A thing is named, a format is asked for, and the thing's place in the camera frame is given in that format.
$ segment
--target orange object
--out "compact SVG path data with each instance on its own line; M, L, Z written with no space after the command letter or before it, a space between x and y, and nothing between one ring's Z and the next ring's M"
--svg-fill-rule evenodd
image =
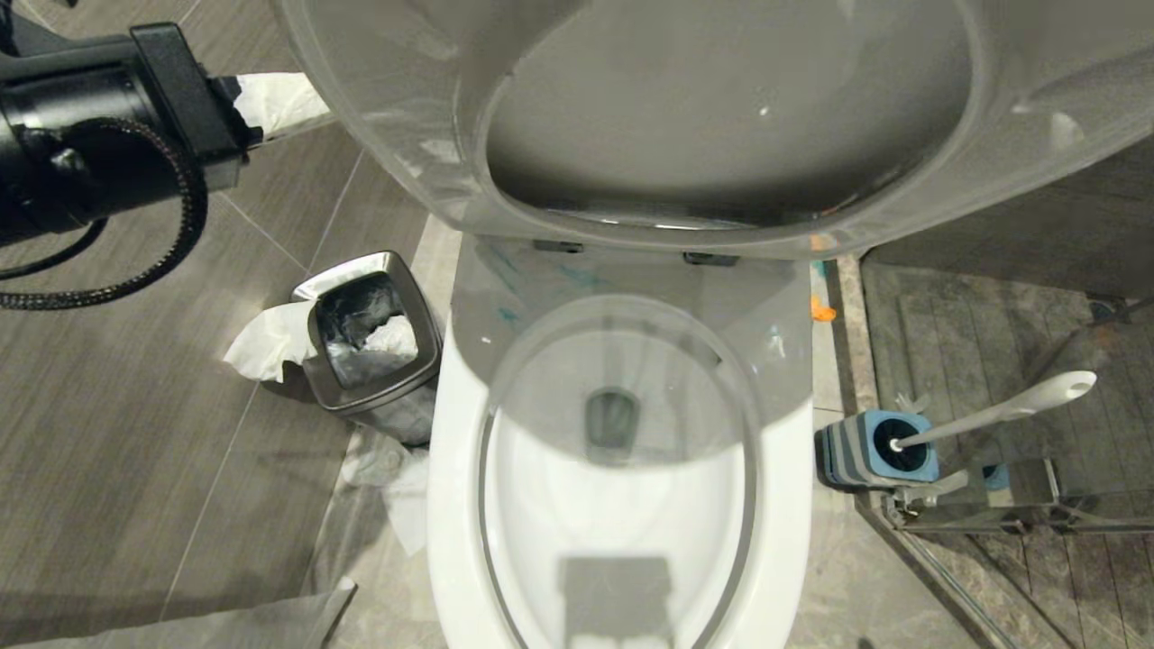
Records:
M822 298L817 297L817 293L810 293L809 296L809 314L814 318L815 322L833 322L838 316L837 309L822 306Z

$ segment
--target metal bracket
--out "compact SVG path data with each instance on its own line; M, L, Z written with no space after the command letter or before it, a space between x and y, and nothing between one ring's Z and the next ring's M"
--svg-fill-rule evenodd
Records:
M575 244L572 241L546 241L544 239L533 239L533 247L547 253L577 254L585 252L584 244Z
M715 255L711 253L681 253L681 259L685 260L685 263L691 266L720 266L722 268L729 268L737 264L737 260L741 259L736 255Z

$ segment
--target toilet brush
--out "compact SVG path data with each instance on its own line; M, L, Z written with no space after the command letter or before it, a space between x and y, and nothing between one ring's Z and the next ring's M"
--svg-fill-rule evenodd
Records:
M890 448L896 453L902 453L904 449L913 446L952 438L975 428L989 426L990 424L1029 417L1036 412L1065 405L1081 397L1094 387L1095 382L1097 382L1097 374L1093 372L1065 372L1051 376L997 405L991 405L986 410L980 410L956 422L937 426L913 437L893 438L890 440Z
M868 410L818 433L820 471L829 483L868 488L917 486L938 479L934 440L1029 417L1085 395L1093 372L1066 372L956 422L934 427L920 415Z

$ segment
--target shower floor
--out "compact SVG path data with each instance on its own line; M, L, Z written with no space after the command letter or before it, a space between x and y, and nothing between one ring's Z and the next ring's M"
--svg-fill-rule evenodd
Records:
M1024 389L1044 358L1092 320L1081 293L867 261L862 281L881 406L899 394L934 423ZM1050 457L1064 494L1122 500L1132 516L1154 508L1154 318L1134 315L1125 353L1099 372L1082 400L988 434L943 440L946 465ZM1145 319L1144 324L1137 322ZM977 552L996 566L1070 647L1154 647L1154 536L922 535L935 554ZM975 575L954 575L980 583ZM981 603L982 592L969 592ZM1018 639L1021 647L1036 646Z

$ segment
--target grout line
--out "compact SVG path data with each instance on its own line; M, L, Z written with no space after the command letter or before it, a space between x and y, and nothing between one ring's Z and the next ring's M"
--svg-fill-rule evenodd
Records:
M180 562L177 564L177 573L172 576L172 583L168 585L168 592L164 596L164 605L160 607L160 619L157 621L163 622L164 617L168 613L168 604L172 603L172 595L177 591L177 582L180 580L180 574L185 572L185 561L188 560L188 553L193 550L193 542L196 540L196 532L201 529L201 522L204 520L204 514L209 510L209 502L212 501L212 494L216 492L217 483L220 482L220 475L224 473L224 465L228 462L228 456L232 455L232 447L237 443L237 437L240 434L240 427L245 424L245 417L248 416L248 409L253 406L253 400L256 398L256 390L260 389L261 385L256 383L253 386L253 391L248 394L248 402L245 403L245 409L240 412L240 419L237 420L237 427L232 430L232 439L228 440L228 448L224 452L224 457L220 458L220 465L217 467L216 476L212 477L212 485L209 487L208 495L204 497L204 505L201 506L201 513L196 516L196 523L193 524L193 532L188 535L188 543L185 545L185 553L180 555Z
M1114 575L1114 558L1110 557L1110 544L1102 539L1102 550L1106 551L1106 567L1110 572L1110 587L1114 590L1114 604L1118 607L1118 624L1122 625L1122 644L1130 647L1130 634L1126 633L1126 611L1122 607L1122 594L1118 592L1118 577Z
M1066 538L1062 539L1062 547L1066 551L1066 566L1070 567L1070 594L1074 599L1074 611L1078 613L1078 633L1081 634L1081 646L1086 647L1086 622L1082 621L1081 599L1078 597L1078 583L1074 581L1074 562L1070 559L1070 545Z
M196 8L201 6L202 1L203 0L196 0L195 2L193 2L193 6L189 7L187 12L185 12L185 15L180 16L180 20L177 21L177 24L180 27L185 27L185 21L188 20L188 16L193 15L193 12L195 12Z
M240 206L238 206L235 202L233 202L232 197L228 196L228 194L222 193L220 197L224 199L224 201L226 203L228 203L230 206L232 206L232 209L237 210L237 212L240 214L241 218L243 218L245 221L247 221L248 224L252 225L253 227L255 227L257 232L260 232L261 234L264 234L265 239L268 239L269 241L272 241L272 245L276 246L278 251L285 253L285 255L287 255L288 259L291 259L293 263L295 263L297 266L299 266L301 270L305 270L305 271L308 270L307 268L305 268L305 264L300 262L300 260L298 260L295 256L293 256L293 254L291 252L286 251L284 246L282 246L280 244L278 244L277 240L272 238L272 234L269 234L268 232L265 232L265 230L263 227L261 227L255 221L253 221L245 212L245 210L240 209Z
M40 13L36 10L36 7L33 7L32 3L29 2L28 0L16 0L14 2L9 2L8 6L12 7L13 9L15 9L17 6L21 7L22 9L28 12L28 15L36 18L36 22L40 23L40 27L45 27L53 33L55 33L57 30L52 29L52 25L48 24L48 21L44 16L42 16Z
M332 206L332 214L329 215L329 222L324 224L324 231L321 232L321 240L316 243L316 249L313 251L313 259L308 260L308 266L305 267L306 275L313 273L313 266L316 263L316 258L321 256L321 246L323 246L325 239L329 238L329 230L332 229L332 222L337 219L340 206L345 202L345 194L349 193L349 187L352 186L353 177L357 176L357 170L360 169L362 159L365 159L365 149L361 149L361 152L357 155L357 162L353 163L353 170L349 172L349 179L345 180L345 186L340 188L337 202Z

